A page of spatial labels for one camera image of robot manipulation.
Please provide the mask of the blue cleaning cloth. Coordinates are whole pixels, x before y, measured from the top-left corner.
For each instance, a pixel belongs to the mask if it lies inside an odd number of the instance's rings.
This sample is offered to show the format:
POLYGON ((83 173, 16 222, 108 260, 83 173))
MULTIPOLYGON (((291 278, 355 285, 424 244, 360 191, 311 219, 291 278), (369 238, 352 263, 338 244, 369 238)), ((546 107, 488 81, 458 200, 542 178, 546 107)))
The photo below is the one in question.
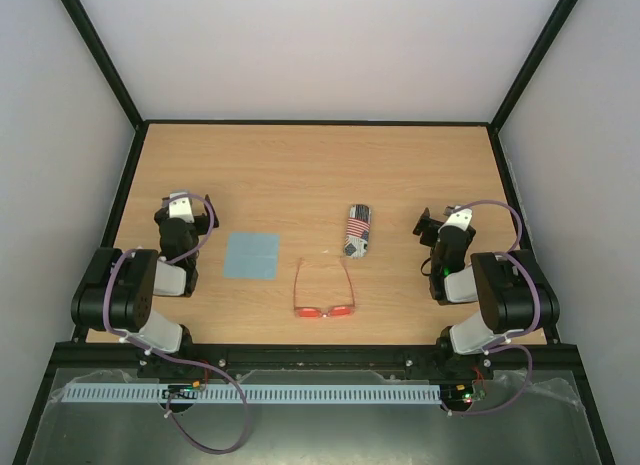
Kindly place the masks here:
POLYGON ((271 233, 233 232, 224 261, 228 279, 275 280, 280 237, 271 233))

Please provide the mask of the american flag glasses case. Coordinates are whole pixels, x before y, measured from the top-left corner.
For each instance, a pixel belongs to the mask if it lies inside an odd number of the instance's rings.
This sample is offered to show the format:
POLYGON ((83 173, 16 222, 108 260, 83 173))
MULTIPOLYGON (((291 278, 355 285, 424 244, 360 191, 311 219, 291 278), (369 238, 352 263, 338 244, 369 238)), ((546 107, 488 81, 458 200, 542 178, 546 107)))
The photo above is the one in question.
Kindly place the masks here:
POLYGON ((352 205, 346 223, 343 254, 347 258, 360 259, 369 249, 371 209, 364 204, 352 205))

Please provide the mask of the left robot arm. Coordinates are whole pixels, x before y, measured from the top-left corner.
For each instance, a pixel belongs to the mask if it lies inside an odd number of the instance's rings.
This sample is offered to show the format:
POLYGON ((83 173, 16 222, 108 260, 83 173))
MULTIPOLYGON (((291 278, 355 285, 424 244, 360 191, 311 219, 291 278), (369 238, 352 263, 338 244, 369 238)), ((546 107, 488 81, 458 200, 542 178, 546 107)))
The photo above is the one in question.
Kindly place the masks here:
POLYGON ((187 191, 165 197, 154 214, 159 248, 97 249, 72 298, 74 324, 106 332, 141 352, 144 366, 166 360, 178 373, 207 364, 196 358, 188 327, 153 308, 155 297, 189 298, 200 248, 219 218, 209 196, 187 191))

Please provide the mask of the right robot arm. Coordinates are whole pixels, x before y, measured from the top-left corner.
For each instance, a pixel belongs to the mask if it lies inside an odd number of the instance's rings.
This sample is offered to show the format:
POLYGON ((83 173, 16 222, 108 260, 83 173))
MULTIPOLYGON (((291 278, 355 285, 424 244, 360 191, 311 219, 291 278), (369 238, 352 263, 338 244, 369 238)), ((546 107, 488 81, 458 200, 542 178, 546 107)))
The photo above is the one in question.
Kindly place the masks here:
POLYGON ((425 209, 413 234, 430 249, 423 262, 432 298, 441 305, 475 303, 478 311, 442 330, 436 340, 434 365, 445 375, 460 375, 471 355, 485 355, 517 337, 553 327, 560 307, 555 291, 534 253, 517 248, 507 252, 469 254, 476 235, 472 209, 450 208, 444 221, 425 209))

